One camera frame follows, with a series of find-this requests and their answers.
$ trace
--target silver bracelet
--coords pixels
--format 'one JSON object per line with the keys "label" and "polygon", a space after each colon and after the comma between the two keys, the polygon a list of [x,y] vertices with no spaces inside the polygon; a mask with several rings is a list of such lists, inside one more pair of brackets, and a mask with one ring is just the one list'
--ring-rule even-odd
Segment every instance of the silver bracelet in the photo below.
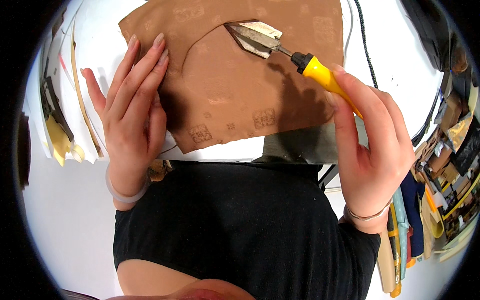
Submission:
{"label": "silver bracelet", "polygon": [[110,181],[110,176],[108,175],[109,168],[110,168],[110,164],[108,165],[107,171],[105,172],[105,182],[107,183],[108,191],[113,196],[113,198],[117,199],[120,202],[133,203],[133,202],[137,202],[145,195],[151,183],[147,173],[145,174],[145,184],[142,187],[142,189],[132,197],[123,197],[123,196],[120,196],[119,193],[112,186],[112,181]]}
{"label": "silver bracelet", "polygon": [[393,199],[390,198],[390,201],[388,201],[387,205],[385,205],[385,207],[382,208],[381,211],[379,211],[378,213],[376,213],[376,214],[373,215],[373,216],[359,216],[359,215],[356,215],[356,214],[354,214],[354,213],[348,208],[348,206],[347,206],[347,210],[348,210],[348,213],[349,213],[352,217],[354,217],[355,219],[358,219],[358,220],[361,220],[361,221],[370,221],[370,220],[372,220],[372,219],[378,218],[378,217],[380,217],[381,215],[383,215],[384,212],[388,210],[388,208],[390,207],[390,204],[391,204],[392,202],[393,202]]}

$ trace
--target blue fabric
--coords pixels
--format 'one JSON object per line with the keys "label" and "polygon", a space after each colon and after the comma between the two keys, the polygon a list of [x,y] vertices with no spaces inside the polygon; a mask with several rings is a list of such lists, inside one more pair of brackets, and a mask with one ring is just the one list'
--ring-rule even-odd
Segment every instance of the blue fabric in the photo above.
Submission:
{"label": "blue fabric", "polygon": [[425,185],[416,182],[412,173],[408,172],[400,184],[400,188],[408,222],[413,228],[413,235],[410,237],[411,255],[417,257],[423,254],[423,224],[420,219],[417,193],[421,199],[425,193]]}
{"label": "blue fabric", "polygon": [[400,238],[400,279],[404,279],[407,269],[407,231],[410,224],[408,223],[407,214],[405,213],[400,187],[395,191],[392,199],[395,207],[396,222],[398,224],[398,237]]}

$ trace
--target black top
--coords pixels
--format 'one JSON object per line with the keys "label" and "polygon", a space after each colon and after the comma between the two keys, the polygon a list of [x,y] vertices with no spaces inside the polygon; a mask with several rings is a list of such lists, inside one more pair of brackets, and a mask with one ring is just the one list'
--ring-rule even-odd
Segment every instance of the black top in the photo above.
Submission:
{"label": "black top", "polygon": [[364,299],[380,247],[312,181],[246,166],[175,169],[115,218],[115,267],[147,260],[257,300]]}

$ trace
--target hand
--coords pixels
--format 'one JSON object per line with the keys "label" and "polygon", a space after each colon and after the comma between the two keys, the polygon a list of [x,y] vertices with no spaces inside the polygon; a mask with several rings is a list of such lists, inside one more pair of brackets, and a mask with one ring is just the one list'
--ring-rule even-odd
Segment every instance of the hand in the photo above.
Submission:
{"label": "hand", "polygon": [[[372,216],[390,201],[410,170],[414,162],[413,146],[402,113],[388,93],[364,85],[338,65],[333,73],[363,115],[369,141],[369,148],[359,144],[352,108],[338,94],[326,92],[335,110],[342,193],[351,212]],[[366,230],[359,228],[361,231],[375,233],[384,228],[386,215],[371,221],[351,220],[357,228]]]}
{"label": "hand", "polygon": [[88,94],[103,123],[112,186],[125,197],[136,195],[145,184],[148,166],[165,140],[167,121],[156,91],[168,65],[163,34],[132,68],[139,47],[133,35],[106,99],[92,70],[82,70]]}

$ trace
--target black cord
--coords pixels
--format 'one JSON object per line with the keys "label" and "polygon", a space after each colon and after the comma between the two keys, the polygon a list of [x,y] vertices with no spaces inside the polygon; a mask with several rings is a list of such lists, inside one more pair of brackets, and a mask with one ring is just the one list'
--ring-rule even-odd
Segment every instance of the black cord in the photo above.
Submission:
{"label": "black cord", "polygon": [[357,9],[359,11],[361,37],[363,39],[363,48],[365,48],[365,55],[367,56],[368,67],[370,68],[370,74],[372,75],[373,86],[376,89],[378,89],[377,79],[375,78],[375,72],[373,71],[372,62],[370,61],[370,57],[368,56],[367,41],[365,39],[365,24],[363,23],[363,14],[361,13],[361,7],[360,7],[359,0],[355,0],[355,4],[357,5]]}

